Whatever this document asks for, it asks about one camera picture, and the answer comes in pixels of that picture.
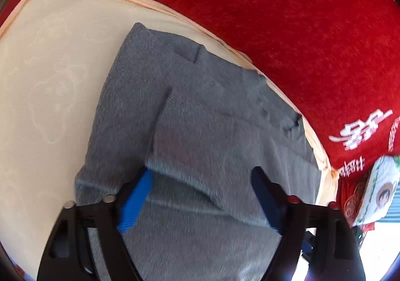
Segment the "cartoon print pillow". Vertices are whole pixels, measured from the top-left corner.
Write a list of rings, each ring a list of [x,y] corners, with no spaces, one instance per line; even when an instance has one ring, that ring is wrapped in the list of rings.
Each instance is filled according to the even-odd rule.
[[[388,213],[399,183],[399,156],[375,161],[353,226],[374,223]]]

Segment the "cream patterned cushion mat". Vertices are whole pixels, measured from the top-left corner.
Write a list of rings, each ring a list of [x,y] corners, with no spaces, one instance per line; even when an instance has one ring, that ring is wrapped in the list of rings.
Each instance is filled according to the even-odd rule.
[[[136,22],[252,61],[151,0],[21,0],[1,28],[1,243],[31,277],[73,198],[100,90]]]

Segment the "red blanket with white text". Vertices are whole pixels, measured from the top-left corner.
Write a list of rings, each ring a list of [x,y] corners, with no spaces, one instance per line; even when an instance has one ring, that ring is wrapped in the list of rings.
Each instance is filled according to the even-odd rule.
[[[21,0],[9,0],[1,28]],[[341,206],[384,155],[399,154],[396,0],[151,0],[245,54],[302,118],[315,160],[339,173]]]

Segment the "grey fleece garment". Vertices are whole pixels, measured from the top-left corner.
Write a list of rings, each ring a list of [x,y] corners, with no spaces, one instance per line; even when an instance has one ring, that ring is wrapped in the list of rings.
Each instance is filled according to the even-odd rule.
[[[306,203],[321,173],[303,120],[255,70],[138,23],[105,81],[77,202],[118,192],[142,167],[152,190],[123,235],[145,280],[259,280],[279,234],[250,183],[254,167]]]

